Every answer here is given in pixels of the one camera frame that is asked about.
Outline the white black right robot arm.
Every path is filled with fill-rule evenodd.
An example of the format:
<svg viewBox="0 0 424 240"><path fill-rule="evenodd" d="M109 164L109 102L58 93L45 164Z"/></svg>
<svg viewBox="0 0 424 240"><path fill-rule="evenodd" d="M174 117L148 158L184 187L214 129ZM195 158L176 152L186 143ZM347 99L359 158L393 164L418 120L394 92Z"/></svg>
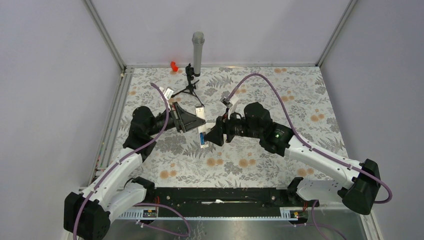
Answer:
<svg viewBox="0 0 424 240"><path fill-rule="evenodd" d="M331 180L294 178L286 193L287 201L293 206L315 200L339 202L358 214L369 215L377 203L382 184L375 161L343 158L306 142L291 128L274 122L270 112L258 102L245 106L243 115L227 110L217 117L204 140L223 146L234 137L258 139L267 152L298 160L331 177Z"/></svg>

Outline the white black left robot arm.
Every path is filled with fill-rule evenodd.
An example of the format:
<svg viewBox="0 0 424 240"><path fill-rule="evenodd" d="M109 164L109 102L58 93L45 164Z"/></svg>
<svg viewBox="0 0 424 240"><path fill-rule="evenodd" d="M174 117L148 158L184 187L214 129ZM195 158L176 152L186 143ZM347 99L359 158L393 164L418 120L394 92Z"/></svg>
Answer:
<svg viewBox="0 0 424 240"><path fill-rule="evenodd" d="M192 114L174 102L157 116L147 106L136 108L128 137L116 160L81 193L71 192L65 198L63 228L75 238L102 240L114 220L132 206L152 204L155 200L152 182L136 180L119 191L122 181L142 165L164 131L176 129L185 133L205 123L203 107L196 107Z"/></svg>

